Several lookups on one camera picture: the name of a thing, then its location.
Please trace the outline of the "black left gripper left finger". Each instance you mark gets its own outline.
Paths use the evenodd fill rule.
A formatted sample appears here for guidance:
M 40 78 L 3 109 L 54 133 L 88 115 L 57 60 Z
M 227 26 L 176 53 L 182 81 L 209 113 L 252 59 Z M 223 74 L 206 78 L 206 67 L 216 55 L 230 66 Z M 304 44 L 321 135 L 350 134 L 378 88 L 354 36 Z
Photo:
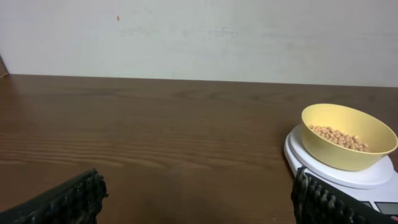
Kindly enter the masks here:
M 96 169 L 84 173 L 1 212 L 9 224 L 97 224 L 108 196 L 104 177 Z

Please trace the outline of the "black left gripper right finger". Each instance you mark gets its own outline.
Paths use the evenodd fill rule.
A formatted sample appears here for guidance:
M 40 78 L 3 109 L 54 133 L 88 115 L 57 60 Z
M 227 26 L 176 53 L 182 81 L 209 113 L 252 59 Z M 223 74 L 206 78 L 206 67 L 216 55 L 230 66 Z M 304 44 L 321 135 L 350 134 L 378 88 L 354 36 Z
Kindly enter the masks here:
M 305 169 L 297 169 L 291 193 L 297 224 L 397 224 L 396 215 L 375 211 Z

